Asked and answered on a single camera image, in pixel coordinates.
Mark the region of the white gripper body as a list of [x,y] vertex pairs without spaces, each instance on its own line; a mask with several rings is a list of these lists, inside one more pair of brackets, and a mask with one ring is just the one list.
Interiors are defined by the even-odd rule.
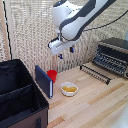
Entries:
[[48,44],[51,54],[56,55],[75,44],[75,41],[61,41],[59,38],[51,40]]

